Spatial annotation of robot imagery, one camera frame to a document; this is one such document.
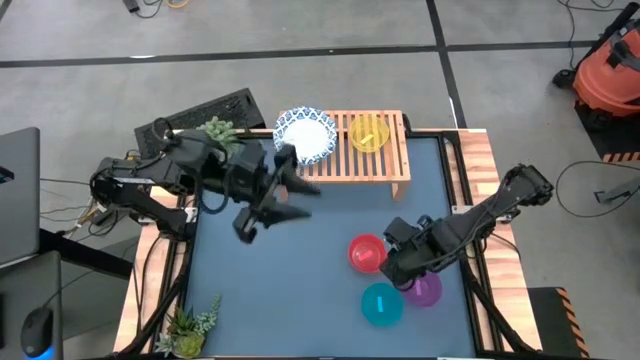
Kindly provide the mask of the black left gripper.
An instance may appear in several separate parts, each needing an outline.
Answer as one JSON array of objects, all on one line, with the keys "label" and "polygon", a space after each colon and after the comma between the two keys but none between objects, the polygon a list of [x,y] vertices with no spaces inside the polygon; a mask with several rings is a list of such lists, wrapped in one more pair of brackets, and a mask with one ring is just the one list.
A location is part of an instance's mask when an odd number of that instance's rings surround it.
[{"label": "black left gripper", "polygon": [[233,220],[233,228],[239,239],[251,244],[257,234],[256,223],[264,228],[279,223],[310,218],[305,209],[280,203],[274,191],[281,184],[290,193],[320,195],[313,183],[290,172],[297,164],[295,147],[285,145],[274,157],[276,168],[270,172],[265,164],[266,151],[261,144],[248,144],[232,158],[229,196],[235,202],[246,202]]}]

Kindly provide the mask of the purple plastic bowl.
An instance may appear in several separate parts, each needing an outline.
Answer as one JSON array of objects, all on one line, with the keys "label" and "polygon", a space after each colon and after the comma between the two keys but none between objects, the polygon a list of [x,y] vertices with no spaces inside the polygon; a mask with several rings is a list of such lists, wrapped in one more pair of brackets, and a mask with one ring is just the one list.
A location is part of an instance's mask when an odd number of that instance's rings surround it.
[{"label": "purple plastic bowl", "polygon": [[417,307],[432,307],[441,298],[443,292],[440,277],[436,273],[427,272],[416,279],[413,285],[403,292],[405,299]]}]

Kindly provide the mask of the teal plastic bowl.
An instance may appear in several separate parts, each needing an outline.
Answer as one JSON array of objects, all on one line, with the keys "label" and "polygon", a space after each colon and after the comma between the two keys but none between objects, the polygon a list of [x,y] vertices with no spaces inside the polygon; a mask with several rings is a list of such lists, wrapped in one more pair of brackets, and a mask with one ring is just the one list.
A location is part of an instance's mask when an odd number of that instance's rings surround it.
[{"label": "teal plastic bowl", "polygon": [[361,312],[373,326],[387,327],[399,322],[404,303],[400,293],[386,283],[369,286],[361,298]]}]

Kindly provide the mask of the red plastic bowl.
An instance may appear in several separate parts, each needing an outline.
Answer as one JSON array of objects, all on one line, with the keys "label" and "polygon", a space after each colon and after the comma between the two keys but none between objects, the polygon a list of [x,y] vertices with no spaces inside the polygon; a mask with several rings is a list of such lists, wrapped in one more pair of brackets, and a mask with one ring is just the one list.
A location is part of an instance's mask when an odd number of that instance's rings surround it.
[{"label": "red plastic bowl", "polygon": [[356,236],[348,247],[349,262],[361,273],[377,273],[386,257],[384,242],[373,234]]}]

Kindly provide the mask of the blue patterned paper bowl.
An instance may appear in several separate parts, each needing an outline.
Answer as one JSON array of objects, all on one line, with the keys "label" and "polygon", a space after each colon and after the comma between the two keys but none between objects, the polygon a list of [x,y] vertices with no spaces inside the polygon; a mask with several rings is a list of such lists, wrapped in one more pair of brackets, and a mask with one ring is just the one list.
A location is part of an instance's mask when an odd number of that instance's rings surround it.
[{"label": "blue patterned paper bowl", "polygon": [[335,120],[327,112],[307,106],[284,111],[276,120],[273,142],[277,150],[294,146],[299,164],[319,163],[335,150]]}]

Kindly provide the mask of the yellow plastic bowl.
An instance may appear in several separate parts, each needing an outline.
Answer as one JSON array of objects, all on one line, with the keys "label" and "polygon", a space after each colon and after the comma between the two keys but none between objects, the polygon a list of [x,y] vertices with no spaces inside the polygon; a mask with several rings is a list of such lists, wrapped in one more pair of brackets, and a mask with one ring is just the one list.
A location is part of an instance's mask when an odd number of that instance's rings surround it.
[{"label": "yellow plastic bowl", "polygon": [[348,128],[350,143],[363,153],[375,153],[390,138],[389,125],[378,115],[359,115]]}]

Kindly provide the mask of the wooden slatted shelf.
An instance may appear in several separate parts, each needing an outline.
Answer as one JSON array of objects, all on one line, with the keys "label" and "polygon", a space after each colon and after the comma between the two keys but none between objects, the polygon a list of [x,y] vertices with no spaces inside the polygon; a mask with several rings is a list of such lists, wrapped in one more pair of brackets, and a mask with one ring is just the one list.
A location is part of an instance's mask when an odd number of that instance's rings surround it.
[{"label": "wooden slatted shelf", "polygon": [[[399,110],[329,110],[337,130],[334,152],[319,163],[301,165],[298,174],[320,184],[388,184],[395,201],[403,199],[411,181],[407,136]],[[358,151],[350,143],[348,128],[359,115],[378,115],[390,128],[390,138],[375,153]]]}]

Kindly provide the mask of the blue-grey table mat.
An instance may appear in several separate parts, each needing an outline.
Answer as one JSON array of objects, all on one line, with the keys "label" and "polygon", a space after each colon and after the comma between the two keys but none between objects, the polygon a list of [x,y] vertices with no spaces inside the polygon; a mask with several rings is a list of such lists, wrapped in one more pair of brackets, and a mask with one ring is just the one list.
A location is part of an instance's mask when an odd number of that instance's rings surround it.
[{"label": "blue-grey table mat", "polygon": [[206,356],[468,357],[474,354],[469,308],[459,268],[443,270],[441,299],[404,307],[387,327],[372,325],[361,299],[380,274],[348,260],[358,235],[381,235],[395,218],[450,211],[438,141],[408,141],[411,183],[400,201],[386,185],[326,185],[318,197],[292,195],[310,217],[259,228],[251,244],[232,226],[239,205],[198,222],[185,305],[195,313],[214,298],[221,307],[203,348]]}]

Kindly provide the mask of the round green succulent plant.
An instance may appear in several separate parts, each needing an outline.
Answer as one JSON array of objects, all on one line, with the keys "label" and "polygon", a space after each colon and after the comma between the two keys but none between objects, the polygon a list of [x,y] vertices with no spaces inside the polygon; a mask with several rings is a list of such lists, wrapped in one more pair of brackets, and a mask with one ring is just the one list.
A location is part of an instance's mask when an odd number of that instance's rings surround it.
[{"label": "round green succulent plant", "polygon": [[209,121],[198,126],[198,130],[205,131],[214,141],[220,143],[228,152],[235,153],[241,147],[236,131],[231,121],[220,120],[213,116]]}]

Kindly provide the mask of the black keyboard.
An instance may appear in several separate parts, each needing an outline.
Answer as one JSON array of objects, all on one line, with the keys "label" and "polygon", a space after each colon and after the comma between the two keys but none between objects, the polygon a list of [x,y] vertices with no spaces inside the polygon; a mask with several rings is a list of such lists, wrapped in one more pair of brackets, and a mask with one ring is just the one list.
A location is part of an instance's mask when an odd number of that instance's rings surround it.
[{"label": "black keyboard", "polygon": [[[217,117],[231,121],[236,129],[265,129],[266,123],[249,88],[243,88],[208,102],[165,116],[174,129],[196,128]],[[153,132],[153,123],[134,129],[138,151],[143,159],[153,158],[159,151],[159,142]]]}]

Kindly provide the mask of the black hazard-striped floor mat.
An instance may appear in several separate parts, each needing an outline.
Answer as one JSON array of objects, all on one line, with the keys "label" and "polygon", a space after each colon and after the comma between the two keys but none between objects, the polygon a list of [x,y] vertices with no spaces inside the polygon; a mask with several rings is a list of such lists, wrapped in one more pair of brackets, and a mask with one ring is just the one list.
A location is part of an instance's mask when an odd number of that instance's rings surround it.
[{"label": "black hazard-striped floor mat", "polygon": [[548,355],[590,357],[568,292],[562,287],[528,288],[542,351]]},{"label": "black hazard-striped floor mat", "polygon": [[603,162],[640,161],[640,113],[614,117],[579,101],[574,109]]}]

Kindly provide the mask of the black metal base bar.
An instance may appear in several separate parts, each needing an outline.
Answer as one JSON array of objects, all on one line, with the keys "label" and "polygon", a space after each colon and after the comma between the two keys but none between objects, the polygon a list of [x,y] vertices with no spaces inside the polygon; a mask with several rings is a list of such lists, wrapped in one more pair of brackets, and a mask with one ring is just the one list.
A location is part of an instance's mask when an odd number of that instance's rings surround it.
[{"label": "black metal base bar", "polygon": [[62,260],[99,273],[128,280],[133,264],[45,229],[39,231],[38,253],[56,251]]}]

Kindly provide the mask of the grey metal stand foot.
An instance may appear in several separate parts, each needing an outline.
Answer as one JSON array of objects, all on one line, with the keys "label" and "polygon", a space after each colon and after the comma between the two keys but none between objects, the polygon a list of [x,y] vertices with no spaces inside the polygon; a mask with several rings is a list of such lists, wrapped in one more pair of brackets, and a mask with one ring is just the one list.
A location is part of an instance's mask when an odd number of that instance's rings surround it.
[{"label": "grey metal stand foot", "polygon": [[631,197],[638,190],[640,190],[640,177],[633,178],[606,191],[597,191],[594,195],[598,203],[607,204],[619,198]]}]

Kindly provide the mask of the grey laptop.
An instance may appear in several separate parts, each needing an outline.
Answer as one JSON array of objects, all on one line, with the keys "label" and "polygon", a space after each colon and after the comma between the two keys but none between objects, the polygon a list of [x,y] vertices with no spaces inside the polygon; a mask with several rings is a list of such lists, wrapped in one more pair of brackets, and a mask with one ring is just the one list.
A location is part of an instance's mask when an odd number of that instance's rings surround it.
[{"label": "grey laptop", "polygon": [[0,135],[0,264],[34,255],[39,247],[40,131]]}]

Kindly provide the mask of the orange shop vacuum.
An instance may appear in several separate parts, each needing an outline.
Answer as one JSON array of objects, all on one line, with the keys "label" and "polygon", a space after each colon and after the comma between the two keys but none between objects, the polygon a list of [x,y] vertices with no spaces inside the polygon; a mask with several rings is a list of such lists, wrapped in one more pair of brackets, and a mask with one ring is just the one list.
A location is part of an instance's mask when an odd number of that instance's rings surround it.
[{"label": "orange shop vacuum", "polygon": [[552,79],[575,93],[575,109],[588,127],[640,115],[639,10],[639,3],[629,2],[585,56]]}]

